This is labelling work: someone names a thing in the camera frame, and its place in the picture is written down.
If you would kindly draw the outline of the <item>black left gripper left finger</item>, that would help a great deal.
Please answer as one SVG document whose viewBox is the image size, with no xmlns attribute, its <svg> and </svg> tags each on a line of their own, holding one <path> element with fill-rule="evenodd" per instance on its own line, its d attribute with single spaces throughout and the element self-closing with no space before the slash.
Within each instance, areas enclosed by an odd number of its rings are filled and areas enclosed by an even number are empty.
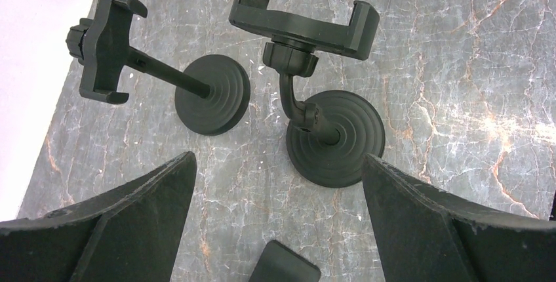
<svg viewBox="0 0 556 282">
<path fill-rule="evenodd" d="M 169 281 L 197 175 L 187 151 L 35 219 L 1 223 L 2 281 Z"/>
</svg>

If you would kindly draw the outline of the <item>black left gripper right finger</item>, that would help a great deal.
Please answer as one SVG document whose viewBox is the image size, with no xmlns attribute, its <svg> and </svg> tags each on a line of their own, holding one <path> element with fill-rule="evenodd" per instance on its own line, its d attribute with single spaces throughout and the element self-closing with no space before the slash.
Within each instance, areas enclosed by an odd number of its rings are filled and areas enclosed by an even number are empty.
<svg viewBox="0 0 556 282">
<path fill-rule="evenodd" d="M 365 200 L 387 281 L 554 281 L 555 223 L 436 188 L 367 154 Z"/>
</svg>

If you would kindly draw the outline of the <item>black front phone stand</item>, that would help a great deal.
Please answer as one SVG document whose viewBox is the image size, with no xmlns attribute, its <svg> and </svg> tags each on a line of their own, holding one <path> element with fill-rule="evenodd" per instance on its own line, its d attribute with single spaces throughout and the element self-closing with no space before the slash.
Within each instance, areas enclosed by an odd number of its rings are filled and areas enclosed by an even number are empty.
<svg viewBox="0 0 556 282">
<path fill-rule="evenodd" d="M 294 95 L 294 78 L 313 75 L 318 57 L 328 52 L 366 60 L 380 16 L 355 1 L 347 25 L 268 9 L 270 0 L 234 0 L 230 23 L 267 37 L 263 63 L 279 74 L 280 99 L 289 123 L 286 145 L 295 169 L 310 182 L 344 188 L 361 181 L 363 156 L 384 153 L 384 124 L 372 104 L 353 92 L 331 90 L 304 101 Z"/>
</svg>

